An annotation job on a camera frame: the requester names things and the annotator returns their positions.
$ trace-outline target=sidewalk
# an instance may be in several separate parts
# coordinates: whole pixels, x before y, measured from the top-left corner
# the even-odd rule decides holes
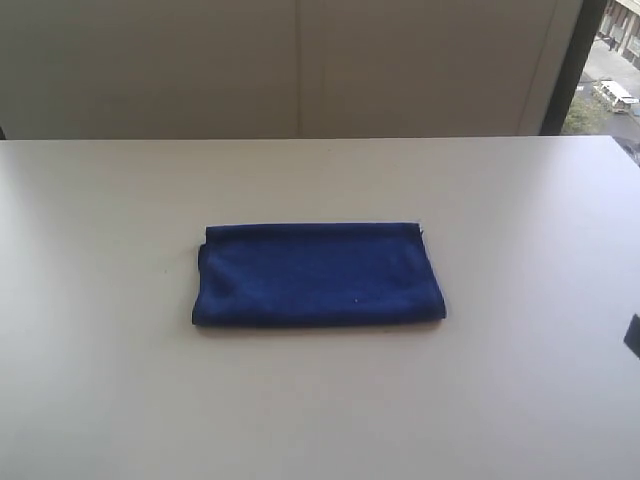
[[[602,40],[593,42],[584,72],[594,80],[615,80],[631,95],[640,98],[640,70],[619,53],[610,52],[609,46]]]

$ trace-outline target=folded towel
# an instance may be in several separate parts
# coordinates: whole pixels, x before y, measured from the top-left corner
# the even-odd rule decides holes
[[[208,227],[193,324],[297,328],[440,320],[415,223]]]

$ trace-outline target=table surface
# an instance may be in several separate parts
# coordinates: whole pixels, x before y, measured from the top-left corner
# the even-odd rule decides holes
[[[419,221],[435,328],[199,331],[206,225]],[[606,137],[0,145],[0,478],[631,479]]]

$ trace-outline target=building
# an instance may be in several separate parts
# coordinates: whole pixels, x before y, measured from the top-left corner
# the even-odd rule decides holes
[[[616,51],[640,69],[640,0],[609,0],[598,35],[615,39]]]

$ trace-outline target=tree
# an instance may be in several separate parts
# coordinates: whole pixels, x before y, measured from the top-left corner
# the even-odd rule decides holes
[[[562,126],[563,135],[594,135],[600,133],[608,116],[607,110],[591,98],[573,97],[567,118]]]

